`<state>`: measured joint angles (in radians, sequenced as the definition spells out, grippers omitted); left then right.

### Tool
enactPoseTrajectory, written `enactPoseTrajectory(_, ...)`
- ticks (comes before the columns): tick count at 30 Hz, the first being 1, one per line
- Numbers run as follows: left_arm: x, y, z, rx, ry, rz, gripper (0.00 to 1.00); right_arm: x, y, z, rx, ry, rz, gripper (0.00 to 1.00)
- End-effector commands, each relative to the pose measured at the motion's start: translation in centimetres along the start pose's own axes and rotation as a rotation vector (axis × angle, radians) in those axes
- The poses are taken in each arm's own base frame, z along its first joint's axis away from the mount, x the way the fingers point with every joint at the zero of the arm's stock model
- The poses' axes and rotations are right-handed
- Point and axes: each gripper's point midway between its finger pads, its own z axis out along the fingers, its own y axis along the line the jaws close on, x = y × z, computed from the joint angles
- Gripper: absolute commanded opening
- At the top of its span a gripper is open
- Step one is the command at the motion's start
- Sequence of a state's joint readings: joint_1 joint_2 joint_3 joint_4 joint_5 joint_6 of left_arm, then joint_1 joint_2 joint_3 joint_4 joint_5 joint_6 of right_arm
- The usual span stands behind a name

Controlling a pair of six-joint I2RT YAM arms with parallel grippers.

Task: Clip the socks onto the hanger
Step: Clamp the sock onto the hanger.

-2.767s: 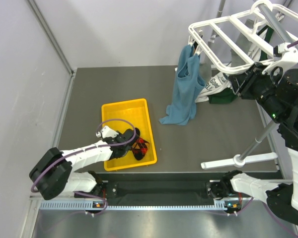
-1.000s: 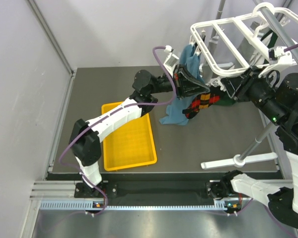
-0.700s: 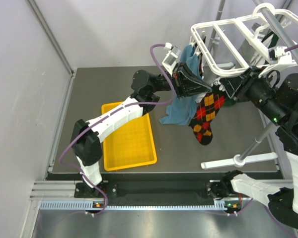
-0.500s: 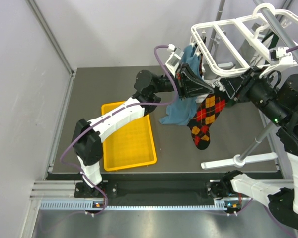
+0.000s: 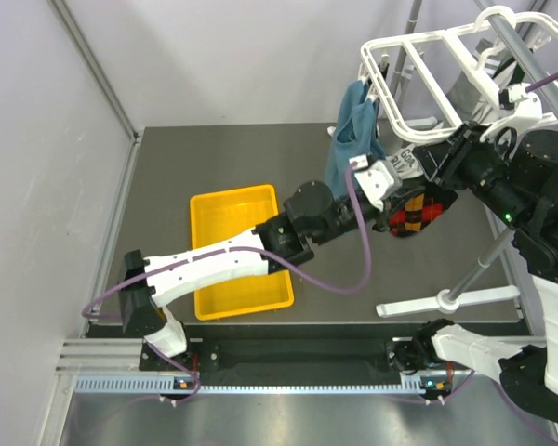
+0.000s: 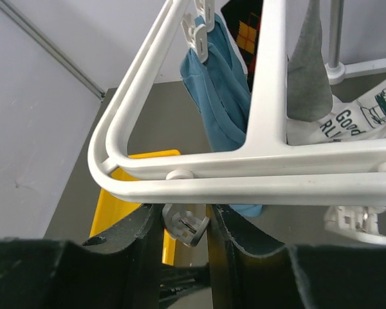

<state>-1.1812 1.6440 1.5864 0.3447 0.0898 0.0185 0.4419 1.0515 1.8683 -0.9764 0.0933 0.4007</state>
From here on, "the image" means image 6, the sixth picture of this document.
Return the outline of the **red black argyle sock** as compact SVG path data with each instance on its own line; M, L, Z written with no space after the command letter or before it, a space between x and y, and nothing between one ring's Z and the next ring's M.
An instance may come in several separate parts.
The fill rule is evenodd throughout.
M247 83L253 88L263 0L231 0L221 13L247 68Z

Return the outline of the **white clip hanger frame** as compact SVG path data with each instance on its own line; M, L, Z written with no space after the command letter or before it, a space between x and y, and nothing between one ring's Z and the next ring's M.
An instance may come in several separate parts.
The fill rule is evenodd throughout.
M166 1L114 97L87 152L96 183L137 203L386 207L386 139L292 146L286 143L286 3L262 11L246 141L232 152L147 159L127 143L187 9Z

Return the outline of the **blue cloth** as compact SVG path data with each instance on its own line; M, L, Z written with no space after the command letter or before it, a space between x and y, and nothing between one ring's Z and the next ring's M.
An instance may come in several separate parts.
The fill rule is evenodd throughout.
M227 29L217 14L207 38L208 59L202 63L189 50L179 71L201 114L211 150L235 151L246 140L251 93Z

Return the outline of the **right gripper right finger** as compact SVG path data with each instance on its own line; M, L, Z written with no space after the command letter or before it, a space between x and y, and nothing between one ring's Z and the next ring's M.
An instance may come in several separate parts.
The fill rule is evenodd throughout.
M214 308L386 308L386 246L285 244L209 205Z

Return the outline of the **grey striped sock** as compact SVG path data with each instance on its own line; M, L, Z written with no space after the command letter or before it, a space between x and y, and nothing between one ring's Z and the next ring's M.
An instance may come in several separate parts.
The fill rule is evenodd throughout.
M322 56L320 2L310 1L288 62L287 116L314 122L329 114L332 107L333 96Z

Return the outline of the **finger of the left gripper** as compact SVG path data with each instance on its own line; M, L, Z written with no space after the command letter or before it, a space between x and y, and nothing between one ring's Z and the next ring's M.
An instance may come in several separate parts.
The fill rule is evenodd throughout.
M194 267L161 265L160 303L175 303L182 297L209 287L210 267L208 263Z

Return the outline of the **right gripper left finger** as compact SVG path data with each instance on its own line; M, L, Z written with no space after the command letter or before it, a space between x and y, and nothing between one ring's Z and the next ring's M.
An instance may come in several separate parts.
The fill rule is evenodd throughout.
M144 204L81 245L0 239L0 308L157 308L161 210Z

